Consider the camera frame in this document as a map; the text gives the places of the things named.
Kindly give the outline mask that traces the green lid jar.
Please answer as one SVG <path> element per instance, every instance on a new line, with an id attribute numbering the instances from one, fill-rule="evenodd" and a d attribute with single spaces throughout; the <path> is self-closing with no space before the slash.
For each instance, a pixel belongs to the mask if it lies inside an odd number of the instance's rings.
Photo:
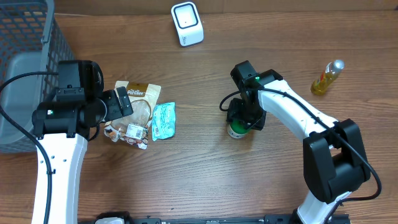
<path id="1" fill-rule="evenodd" d="M 241 121 L 234 120 L 226 126 L 227 133 L 234 139 L 241 139 L 250 132 Z"/>

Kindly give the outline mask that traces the beige brown snack packet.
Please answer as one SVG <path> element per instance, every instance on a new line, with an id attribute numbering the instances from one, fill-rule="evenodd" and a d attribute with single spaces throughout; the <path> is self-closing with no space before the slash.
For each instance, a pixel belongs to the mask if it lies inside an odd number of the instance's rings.
<path id="1" fill-rule="evenodd" d="M 154 107 L 161 92 L 161 86 L 150 83 L 117 81 L 117 87 L 125 87 L 132 106 L 133 114 L 108 121 L 104 126 L 104 135 L 113 142 L 124 141 L 139 149 L 147 149 L 149 128 L 152 124 Z"/>

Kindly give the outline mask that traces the teal snack packet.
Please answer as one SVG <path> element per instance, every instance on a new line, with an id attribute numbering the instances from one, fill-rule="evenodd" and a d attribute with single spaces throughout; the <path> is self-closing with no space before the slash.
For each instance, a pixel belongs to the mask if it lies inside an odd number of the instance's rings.
<path id="1" fill-rule="evenodd" d="M 175 103 L 158 104 L 152 117 L 152 140 L 169 139 L 175 135 Z"/>

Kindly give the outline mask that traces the silver capped amber bottle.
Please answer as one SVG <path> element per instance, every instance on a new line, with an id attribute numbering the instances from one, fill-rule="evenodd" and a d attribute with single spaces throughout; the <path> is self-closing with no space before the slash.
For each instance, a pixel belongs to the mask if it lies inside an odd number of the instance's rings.
<path id="1" fill-rule="evenodd" d="M 315 95 L 324 95 L 328 87 L 339 77 L 343 71 L 345 63 L 342 60 L 330 62 L 320 77 L 311 85 L 311 92 Z"/>

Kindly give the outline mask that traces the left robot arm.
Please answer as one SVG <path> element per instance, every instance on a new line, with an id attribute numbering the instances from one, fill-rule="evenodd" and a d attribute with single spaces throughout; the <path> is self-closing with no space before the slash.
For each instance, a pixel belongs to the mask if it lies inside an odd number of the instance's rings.
<path id="1" fill-rule="evenodd" d="M 104 90 L 100 66 L 90 60 L 58 63 L 55 100 L 33 112 L 33 134 L 43 147 L 32 223 L 76 223 L 81 167 L 91 128 L 133 113 L 125 87 Z"/>

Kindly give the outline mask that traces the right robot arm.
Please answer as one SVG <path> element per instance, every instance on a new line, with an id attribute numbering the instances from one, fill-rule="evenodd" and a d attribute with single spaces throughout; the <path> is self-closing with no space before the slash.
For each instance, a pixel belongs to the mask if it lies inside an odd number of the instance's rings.
<path id="1" fill-rule="evenodd" d="M 262 130 L 267 114 L 273 114 L 303 147 L 303 176 L 309 192 L 293 214 L 267 215 L 266 223 L 349 223 L 348 216 L 334 212 L 371 175 L 358 125 L 317 110 L 274 70 L 258 73 L 244 61 L 230 75 L 240 95 L 230 95 L 225 109 L 232 138 Z"/>

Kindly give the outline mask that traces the white barcode scanner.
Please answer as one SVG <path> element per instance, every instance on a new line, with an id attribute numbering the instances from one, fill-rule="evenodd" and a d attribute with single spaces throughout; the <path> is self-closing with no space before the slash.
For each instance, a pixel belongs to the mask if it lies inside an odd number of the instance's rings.
<path id="1" fill-rule="evenodd" d="M 204 30 L 196 5 L 181 2 L 172 6 L 171 15 L 182 47 L 198 44 L 204 40 Z"/>

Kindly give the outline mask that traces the grey plastic shopping basket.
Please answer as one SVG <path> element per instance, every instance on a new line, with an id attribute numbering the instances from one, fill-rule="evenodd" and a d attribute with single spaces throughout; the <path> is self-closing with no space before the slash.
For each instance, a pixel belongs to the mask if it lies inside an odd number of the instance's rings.
<path id="1" fill-rule="evenodd" d="M 55 20 L 53 0 L 1 1 L 1 82 L 23 73 L 1 92 L 3 110 L 27 131 L 32 113 L 58 85 L 58 62 L 73 52 Z"/>

